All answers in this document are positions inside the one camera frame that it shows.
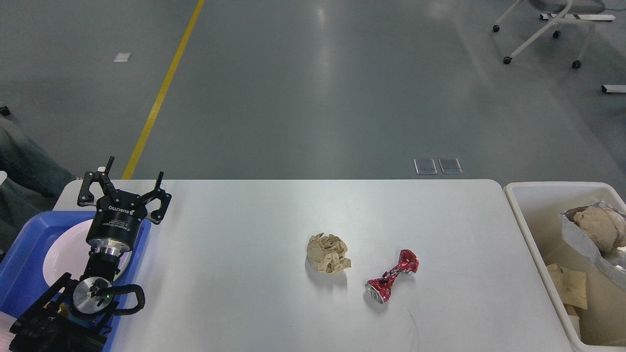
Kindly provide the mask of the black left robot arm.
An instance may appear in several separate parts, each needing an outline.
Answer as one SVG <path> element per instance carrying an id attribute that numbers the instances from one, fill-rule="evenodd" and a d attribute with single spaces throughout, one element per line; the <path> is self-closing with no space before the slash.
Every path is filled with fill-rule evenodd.
<path id="1" fill-rule="evenodd" d="M 114 279 L 123 254 L 134 250 L 143 221 L 161 223 L 172 196 L 161 186 L 163 172 L 145 194 L 117 189 L 109 177 L 113 162 L 111 156 L 103 171 L 87 171 L 77 196 L 78 206 L 96 209 L 83 274 L 78 279 L 62 274 L 14 321 L 11 352 L 100 352 L 111 319 L 144 308 L 141 286 L 119 286 Z"/>

